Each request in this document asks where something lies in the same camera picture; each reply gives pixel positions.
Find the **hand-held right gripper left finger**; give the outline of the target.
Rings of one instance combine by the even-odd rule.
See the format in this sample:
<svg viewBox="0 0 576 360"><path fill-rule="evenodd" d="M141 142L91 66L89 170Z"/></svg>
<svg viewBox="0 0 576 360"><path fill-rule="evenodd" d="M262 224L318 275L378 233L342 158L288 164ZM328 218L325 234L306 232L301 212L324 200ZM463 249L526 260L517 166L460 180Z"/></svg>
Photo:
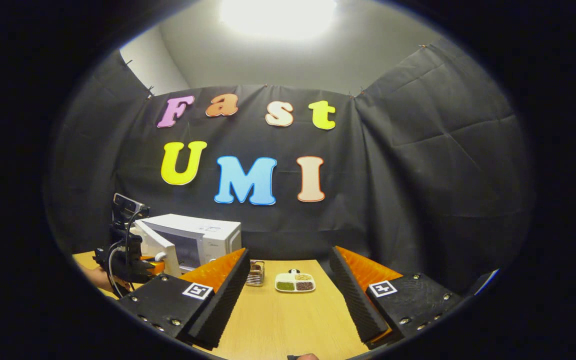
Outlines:
<svg viewBox="0 0 576 360"><path fill-rule="evenodd" d="M211 350L218 347L246 283L249 252L238 249L182 276L161 273L119 304L154 330Z"/></svg>

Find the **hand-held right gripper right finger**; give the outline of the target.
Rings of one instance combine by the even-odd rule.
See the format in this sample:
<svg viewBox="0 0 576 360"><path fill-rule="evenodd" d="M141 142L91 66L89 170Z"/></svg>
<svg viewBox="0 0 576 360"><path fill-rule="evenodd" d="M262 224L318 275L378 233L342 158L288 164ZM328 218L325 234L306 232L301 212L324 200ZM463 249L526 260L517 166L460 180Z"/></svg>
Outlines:
<svg viewBox="0 0 576 360"><path fill-rule="evenodd" d="M421 272L402 274L340 246L330 250L329 266L359 339L369 349L416 337L463 301Z"/></svg>

